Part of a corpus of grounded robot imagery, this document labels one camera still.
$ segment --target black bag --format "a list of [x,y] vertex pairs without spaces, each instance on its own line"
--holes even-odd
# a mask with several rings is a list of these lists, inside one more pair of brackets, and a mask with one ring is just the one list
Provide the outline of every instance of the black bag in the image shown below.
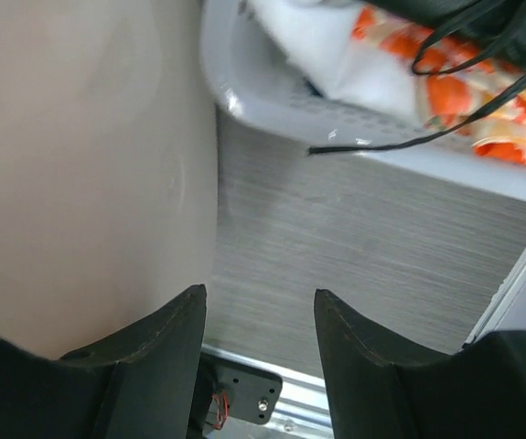
[[[461,127],[489,116],[526,89],[526,0],[368,0],[392,14],[431,27],[434,32],[423,42],[412,65],[416,75],[451,74],[491,57],[505,59],[525,70],[517,81],[496,98],[482,105],[466,120],[445,131],[397,145],[320,146],[309,148],[310,155],[356,151],[391,151],[425,144]],[[428,48],[443,37],[457,34],[478,44],[479,55],[452,69],[437,72],[419,70],[419,61]]]

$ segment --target plastic bin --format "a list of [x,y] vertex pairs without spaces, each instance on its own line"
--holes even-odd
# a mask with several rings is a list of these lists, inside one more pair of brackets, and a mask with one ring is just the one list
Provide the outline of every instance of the plastic bin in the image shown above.
[[[242,123],[309,145],[401,142],[423,132],[382,114],[313,96],[244,0],[207,0],[203,14],[201,57],[206,81],[220,106]],[[459,136],[402,151],[361,155],[526,200],[526,167],[476,157]]]

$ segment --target black metal plate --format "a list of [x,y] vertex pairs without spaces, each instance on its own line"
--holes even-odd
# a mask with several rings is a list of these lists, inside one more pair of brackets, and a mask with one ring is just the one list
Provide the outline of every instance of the black metal plate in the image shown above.
[[[199,361],[209,365],[219,388],[226,391],[230,417],[259,425],[269,421],[283,388],[279,375],[205,353],[201,354]],[[265,411],[259,410],[260,401],[267,402]]]

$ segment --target gray table surface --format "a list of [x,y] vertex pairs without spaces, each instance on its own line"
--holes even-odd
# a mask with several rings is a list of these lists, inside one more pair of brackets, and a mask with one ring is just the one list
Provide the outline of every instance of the gray table surface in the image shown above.
[[211,345],[321,376],[313,295],[328,288],[453,352],[526,245],[524,202],[219,126]]

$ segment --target black drawstring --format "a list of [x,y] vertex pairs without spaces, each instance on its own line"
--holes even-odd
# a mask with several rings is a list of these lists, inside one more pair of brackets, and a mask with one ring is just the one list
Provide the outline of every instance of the black drawstring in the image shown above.
[[426,144],[446,134],[453,133],[454,131],[457,131],[460,128],[470,123],[479,121],[480,119],[490,116],[500,107],[502,107],[502,105],[516,98],[519,95],[519,93],[521,93],[525,89],[526,89],[526,74],[521,76],[515,82],[513,82],[501,94],[493,98],[491,101],[485,103],[480,108],[478,108],[475,112],[470,114],[466,118],[466,120],[464,120],[462,123],[459,123],[456,126],[448,128],[447,130],[440,131],[438,133],[429,134],[424,137],[417,137],[416,139],[412,139],[402,144],[378,145],[378,146],[369,146],[369,145],[312,146],[307,150],[307,152],[310,155],[323,155],[323,154],[336,154],[336,153],[353,153],[353,152],[358,152],[358,151],[395,151],[399,149],[410,148],[411,146]]
[[[500,3],[502,3],[504,0],[481,0],[480,2],[474,4],[473,6],[469,7],[466,11],[463,13],[460,13],[458,16],[455,16],[451,18],[449,21],[447,21],[442,27],[439,29],[442,29],[442,32],[439,34],[431,34],[428,39],[426,39],[422,45],[422,49],[420,49],[420,52],[418,53],[417,57],[415,58],[415,63],[413,66],[415,67],[416,64],[420,60],[420,56],[423,57],[424,51],[429,48],[431,45],[434,44],[432,41],[437,41],[439,38],[439,35],[449,35],[445,34],[446,32],[452,33],[461,28],[465,23],[469,23],[472,18],[478,17],[480,14],[483,14],[485,12],[488,12],[492,8],[496,7]],[[519,26],[521,25],[521,22],[526,18],[526,0],[523,1],[519,9],[517,10],[517,14],[513,19],[510,21],[510,23],[507,25],[507,28],[503,31],[503,33],[500,35],[500,39],[509,40],[518,30]],[[503,47],[505,42],[501,41],[500,44],[496,44],[492,50],[497,50],[498,47]],[[474,59],[471,59],[469,61],[466,61],[462,64],[462,66],[469,67],[469,64],[471,61],[474,61]],[[437,72],[438,74],[441,73],[451,73],[453,70],[445,70],[444,72]],[[310,155],[324,155],[324,154],[337,154],[337,153],[353,153],[353,152],[359,152],[359,151],[395,151],[399,149],[405,149],[410,148],[412,146],[416,145],[422,145],[426,144],[428,142],[432,142],[435,139],[438,139],[439,137],[442,137],[446,134],[453,133],[454,131],[459,130],[460,128],[473,123],[475,121],[478,121],[480,119],[483,119],[492,113],[494,113],[496,110],[498,110],[500,107],[502,107],[505,103],[513,100],[516,98],[522,91],[526,89],[526,73],[521,76],[518,80],[513,82],[507,89],[505,89],[501,94],[494,97],[489,102],[482,105],[480,108],[478,108],[475,112],[470,114],[463,122],[448,128],[444,131],[440,131],[437,133],[429,134],[423,137],[417,137],[415,139],[412,139],[407,142],[403,142],[402,144],[391,144],[391,145],[377,145],[377,146],[370,146],[370,145],[333,145],[333,146],[312,146],[310,147],[307,152]]]
[[467,69],[478,64],[485,59],[496,56],[504,47],[512,40],[512,38],[521,30],[521,24],[526,19],[526,0],[523,0],[517,8],[513,18],[504,28],[502,33],[497,36],[484,50],[482,50],[474,58],[463,62],[462,64],[455,66],[451,69],[440,70],[440,71],[421,71],[418,69],[418,65],[424,58],[425,52],[437,44],[444,37],[452,35],[457,32],[465,25],[469,25],[480,16],[490,12],[500,4],[504,3],[505,0],[480,0],[478,3],[473,4],[466,10],[459,13],[447,20],[442,26],[438,27],[419,47],[415,60],[411,65],[411,71],[415,75],[442,75],[456,73],[457,71]]

